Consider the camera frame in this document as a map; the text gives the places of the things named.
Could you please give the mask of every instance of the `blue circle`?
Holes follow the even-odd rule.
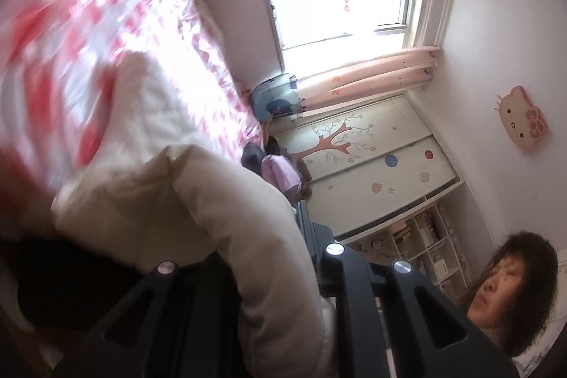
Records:
[[[395,167],[398,165],[398,158],[393,155],[393,154],[388,154],[385,158],[384,158],[384,162],[386,163],[386,165],[388,167]]]

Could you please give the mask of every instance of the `round metal bolt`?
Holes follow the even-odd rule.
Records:
[[[171,274],[174,271],[175,271],[175,263],[172,261],[164,261],[163,263],[160,263],[158,266],[158,272],[163,275]]]
[[[404,259],[399,259],[398,261],[396,261],[393,264],[393,268],[397,272],[400,272],[402,274],[407,274],[408,272],[410,272],[412,270],[412,265],[410,264],[409,261],[406,261]]]
[[[327,245],[327,248],[325,250],[329,255],[337,256],[344,252],[345,248],[338,242],[333,242],[332,244]]]

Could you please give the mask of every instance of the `window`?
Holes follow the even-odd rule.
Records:
[[[270,0],[285,71],[308,76],[413,45],[416,0]]]

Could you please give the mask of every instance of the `bookshelf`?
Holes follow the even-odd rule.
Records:
[[[408,260],[454,303],[466,292],[463,269],[436,203],[347,245],[372,263]]]

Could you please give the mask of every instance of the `bed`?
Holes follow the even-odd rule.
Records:
[[[126,52],[160,64],[216,152],[239,163],[260,141],[200,0],[0,0],[0,18],[0,207],[12,218],[46,219],[66,178],[89,164]]]

